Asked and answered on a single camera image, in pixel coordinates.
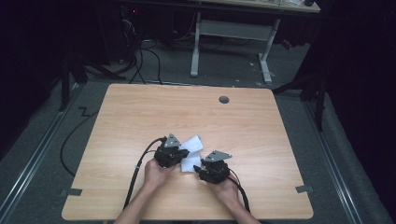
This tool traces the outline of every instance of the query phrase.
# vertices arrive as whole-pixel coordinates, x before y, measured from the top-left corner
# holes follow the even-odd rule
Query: wooden table
[[[222,104],[220,96],[230,102]],[[202,157],[212,150],[232,154],[226,162],[239,176],[256,218],[313,216],[307,194],[296,191],[304,183],[270,90],[113,84],[73,182],[72,189],[82,193],[67,197],[63,218],[115,219],[142,152],[169,133],[181,142],[199,134],[205,147]],[[152,157],[148,154],[143,163]],[[143,180],[144,167],[133,197]],[[232,217],[197,174],[181,173],[178,165],[143,219]]]
[[[314,3],[311,7],[308,7],[304,4],[304,0],[284,0],[282,4],[275,4],[273,0],[265,1],[265,0],[196,0],[207,3],[219,3],[219,4],[227,4],[227,5],[236,5],[241,7],[262,7],[262,8],[271,8],[271,9],[281,9],[287,11],[299,11],[299,12],[313,12],[319,13],[320,7],[317,3]],[[299,6],[293,7],[289,5],[289,2],[298,3]]]

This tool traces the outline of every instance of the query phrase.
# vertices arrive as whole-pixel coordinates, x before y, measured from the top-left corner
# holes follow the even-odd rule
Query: human hand
[[[175,166],[162,168],[155,159],[149,160],[145,166],[144,185],[155,189],[159,188],[173,170],[175,170]]]
[[[235,176],[230,175],[229,177],[234,181],[237,181]],[[225,179],[219,184],[207,183],[207,185],[213,190],[221,203],[225,205],[229,205],[230,203],[239,203],[238,187],[230,179]]]

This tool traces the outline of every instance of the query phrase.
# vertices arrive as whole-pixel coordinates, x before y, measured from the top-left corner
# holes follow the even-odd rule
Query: black cable
[[[244,43],[237,43],[237,41],[235,41],[235,40],[231,41],[231,40],[228,40],[227,38],[224,38],[223,41],[224,41],[225,43],[227,43],[227,44],[232,44],[232,45],[236,45],[236,46],[252,45],[252,44],[258,42],[258,40],[253,40],[253,39],[240,39],[240,40],[244,40],[244,41],[246,41],[246,42],[244,42]]]
[[[137,66],[137,70],[134,73],[134,75],[132,76],[131,80],[129,81],[129,84],[131,84],[134,81],[134,78],[136,77],[137,74],[139,74],[140,78],[142,78],[142,75],[140,74],[140,68],[142,68],[142,65],[143,65],[143,53],[142,53],[141,49],[139,50],[139,52],[140,52],[140,65]]]
[[[64,163],[64,146],[66,145],[67,141],[69,140],[69,138],[73,135],[73,133],[88,119],[92,118],[93,116],[97,115],[99,113],[99,110],[94,112],[93,114],[89,115],[87,118],[85,118],[82,122],[80,122],[76,128],[73,129],[73,131],[67,135],[67,137],[64,139],[64,143],[62,144],[61,147],[61,164],[64,167],[64,169],[67,171],[67,173],[69,173],[71,176],[76,176],[76,174],[74,174],[72,171],[70,171],[70,169],[66,166],[66,164]]]
[[[131,195],[132,192],[134,190],[134,182],[136,182],[136,178],[137,178],[137,173],[139,173],[140,170],[140,165],[142,164],[143,158],[146,156],[146,154],[149,153],[149,149],[152,147],[152,145],[154,145],[156,142],[158,141],[163,141],[163,138],[157,138],[154,141],[152,141],[148,147],[146,148],[146,150],[143,152],[142,156],[140,157],[139,161],[137,162],[136,167],[134,168],[134,175],[132,176],[132,180],[131,180],[131,184],[129,186],[129,190],[128,190],[128,194],[126,196],[125,199],[125,204],[123,206],[123,208],[125,209],[125,207],[129,204],[129,201],[131,200]]]
[[[163,82],[161,81],[161,77],[160,77],[160,73],[161,73],[161,62],[160,62],[160,57],[158,57],[158,54],[156,54],[154,51],[150,50],[150,49],[142,49],[142,50],[146,50],[152,54],[154,54],[155,57],[157,57],[158,60],[158,72],[157,72],[157,77],[158,80],[160,81],[160,84],[162,85]]]
[[[191,38],[194,38],[195,36],[194,35],[192,35],[192,36],[189,36],[188,38],[186,37],[185,39],[182,39],[182,40],[174,40],[173,41],[173,43],[175,43],[176,45],[179,45],[179,46],[182,46],[182,47],[188,47],[188,46],[191,46],[191,45],[193,45],[194,44],[194,40],[190,40]],[[178,43],[178,42],[190,42],[189,44],[180,44],[180,43]]]
[[[217,46],[215,46],[214,48],[205,48],[202,44],[204,44],[204,43],[201,43],[199,46],[200,46],[200,48],[201,49],[205,49],[205,50],[214,50],[214,49],[218,49],[219,47],[221,47],[222,45],[223,45],[223,43],[224,43],[224,39],[223,38],[221,38],[221,37],[219,37],[219,38],[216,38],[216,37],[207,37],[207,38],[203,38],[203,42],[205,41],[205,40],[216,40],[216,39],[219,39],[219,44],[217,45]]]
[[[135,65],[136,65],[136,61],[135,60],[131,60],[125,67],[121,68],[118,71],[114,71],[112,73],[115,74],[115,75],[120,75],[122,73],[125,73],[125,72],[131,70],[132,68],[134,68]],[[103,73],[95,72],[95,71],[91,70],[88,67],[85,67],[85,71],[90,73],[90,74],[92,74],[92,75],[94,75],[94,76],[98,76],[98,77],[103,75]]]
[[[233,183],[235,183],[235,185],[238,187],[239,191],[241,191],[242,194],[242,199],[244,200],[244,204],[245,204],[245,208],[247,209],[248,212],[250,212],[250,207],[248,206],[248,196],[245,193],[245,190],[242,189],[242,186],[240,184],[238,184],[235,180],[233,180],[232,178],[228,177],[229,180],[233,181]]]
[[[231,172],[233,172],[233,175],[235,176],[236,180],[238,180],[238,184],[240,185],[241,182],[239,181],[238,175],[236,175],[236,173],[235,173],[232,169],[229,168],[229,170],[230,170]]]
[[[194,12],[194,14],[192,15],[191,25],[190,25],[190,28],[189,28],[189,30],[187,31],[187,33],[184,34],[182,37],[180,37],[180,38],[178,38],[178,39],[174,39],[174,41],[175,41],[175,40],[183,40],[183,39],[186,39],[186,38],[190,38],[190,37],[192,37],[192,36],[195,36],[195,35],[190,35],[190,36],[188,36],[188,35],[190,34],[190,32],[191,32],[191,30],[192,30],[192,27],[193,27],[194,24],[195,24],[195,17],[196,17],[196,16],[197,16],[197,13]]]
[[[104,68],[102,65],[100,65],[98,63],[95,63],[95,62],[91,61],[90,59],[88,59],[88,58],[86,58],[86,57],[84,57],[82,55],[74,54],[74,56],[76,57],[76,59],[79,62],[81,62],[83,64],[88,64],[89,66],[91,66],[95,70],[103,73],[104,76],[111,77],[111,78],[114,78],[114,79],[125,79],[125,77],[120,77],[118,75],[115,75],[113,72],[111,72],[110,70]]]

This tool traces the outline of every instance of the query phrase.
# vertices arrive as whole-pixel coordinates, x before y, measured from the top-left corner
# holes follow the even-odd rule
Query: floor
[[[161,81],[172,85],[206,85],[274,89],[293,80],[309,45],[285,49],[274,45],[268,57],[273,84],[263,82],[257,53],[262,42],[204,43],[201,48],[199,76],[190,77],[190,42],[177,42],[172,48],[153,40],[142,48],[150,49],[161,59]],[[159,62],[154,54],[143,50],[142,78],[159,84]],[[117,70],[123,64],[108,67]],[[103,223],[103,221],[65,221],[62,209],[63,189],[71,186],[73,177],[61,164],[76,171],[88,141],[94,117],[78,126],[86,114],[100,108],[106,88],[111,83],[128,83],[134,72],[124,74],[124,81],[89,75],[86,85],[74,85],[71,104],[59,112],[61,86],[52,91],[50,99],[32,116],[29,126],[18,142],[0,162],[1,223]],[[141,83],[136,77],[133,83]],[[308,194],[314,216],[308,220],[265,220],[265,223],[391,223],[376,197],[370,180],[363,172],[342,126],[326,98],[323,117],[324,132],[318,132],[312,122],[315,102],[301,102],[299,91],[276,95],[282,119],[293,152],[306,185],[313,188]]]

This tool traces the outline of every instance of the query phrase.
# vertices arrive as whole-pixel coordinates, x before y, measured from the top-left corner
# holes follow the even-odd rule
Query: metal desk leg
[[[274,26],[271,29],[270,36],[267,41],[267,46],[265,48],[264,53],[259,54],[259,60],[260,60],[260,65],[262,67],[262,75],[264,76],[264,82],[266,84],[272,84],[272,79],[271,79],[271,74],[270,70],[268,69],[268,64],[267,64],[267,57],[268,53],[270,52],[272,43],[274,42],[274,38],[276,35],[277,27],[279,26],[280,19],[275,20]]]
[[[195,45],[194,45],[194,52],[192,53],[192,63],[191,63],[192,77],[198,77],[200,31],[201,31],[201,12],[197,12],[197,22],[195,27]]]

